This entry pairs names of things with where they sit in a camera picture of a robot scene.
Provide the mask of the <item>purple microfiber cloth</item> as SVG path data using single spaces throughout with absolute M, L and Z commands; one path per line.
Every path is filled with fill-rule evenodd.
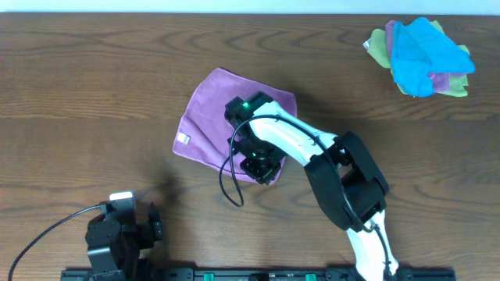
M 238 76 L 222 68 L 214 69 L 196 88 L 180 119 L 173 153 L 200 162 L 230 175 L 227 139 L 234 128 L 225 120 L 225 104 L 235 97 L 250 98 L 257 92 L 268 94 L 293 116 L 297 115 L 295 95 Z

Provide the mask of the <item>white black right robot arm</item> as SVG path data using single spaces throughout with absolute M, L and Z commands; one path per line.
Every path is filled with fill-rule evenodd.
M 305 174 L 325 216 L 348 234 L 355 252 L 355 270 L 364 280 L 394 280 L 398 262 L 385 230 L 388 182 L 361 138 L 318 130 L 284 110 L 268 94 L 236 97 L 225 106 L 225 120 L 234 128 L 227 142 L 230 154 L 244 155 L 240 164 L 259 184 L 274 180 L 289 156 Z

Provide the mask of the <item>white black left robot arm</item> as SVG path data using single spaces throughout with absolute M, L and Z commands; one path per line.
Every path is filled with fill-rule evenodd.
M 107 201 L 102 214 L 87 225 L 85 240 L 93 280 L 159 280 L 159 270 L 140 252 L 164 238 L 158 208 L 149 205 L 148 220 L 136 222 L 135 200 Z

